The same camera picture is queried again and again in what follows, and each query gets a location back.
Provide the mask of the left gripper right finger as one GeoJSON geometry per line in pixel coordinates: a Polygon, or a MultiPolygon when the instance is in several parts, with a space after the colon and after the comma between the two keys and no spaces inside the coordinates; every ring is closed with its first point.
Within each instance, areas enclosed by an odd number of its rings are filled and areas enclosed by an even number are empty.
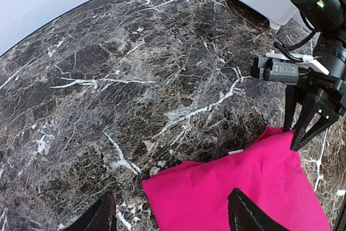
{"type": "Polygon", "coordinates": [[[288,230],[271,219],[238,188],[233,189],[228,196],[228,215],[231,231],[288,230]]]}

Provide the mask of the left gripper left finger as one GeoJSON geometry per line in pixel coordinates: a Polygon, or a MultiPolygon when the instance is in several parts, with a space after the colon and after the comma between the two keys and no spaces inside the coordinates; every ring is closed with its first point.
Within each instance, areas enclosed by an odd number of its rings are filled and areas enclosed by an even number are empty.
{"type": "Polygon", "coordinates": [[[75,222],[64,231],[116,231],[116,200],[112,192],[106,192],[75,222]]]}

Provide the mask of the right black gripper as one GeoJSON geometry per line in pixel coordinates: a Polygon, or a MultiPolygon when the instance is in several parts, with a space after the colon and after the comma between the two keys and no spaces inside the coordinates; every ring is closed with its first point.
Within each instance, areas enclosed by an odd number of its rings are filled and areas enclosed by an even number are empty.
{"type": "Polygon", "coordinates": [[[302,106],[294,125],[293,151],[299,151],[345,113],[345,36],[320,36],[312,55],[291,53],[307,41],[292,46],[275,42],[279,53],[256,57],[250,73],[259,80],[288,85],[284,131],[291,129],[296,105],[302,106]]]}

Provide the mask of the red t-shirt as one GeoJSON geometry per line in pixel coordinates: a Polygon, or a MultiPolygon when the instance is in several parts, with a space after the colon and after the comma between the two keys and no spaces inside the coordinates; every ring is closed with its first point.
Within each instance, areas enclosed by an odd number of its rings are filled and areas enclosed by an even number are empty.
{"type": "Polygon", "coordinates": [[[228,196],[240,189],[289,230],[329,230],[328,218],[290,149],[293,132],[267,127],[248,149],[185,161],[143,181],[160,230],[229,230],[228,196]]]}

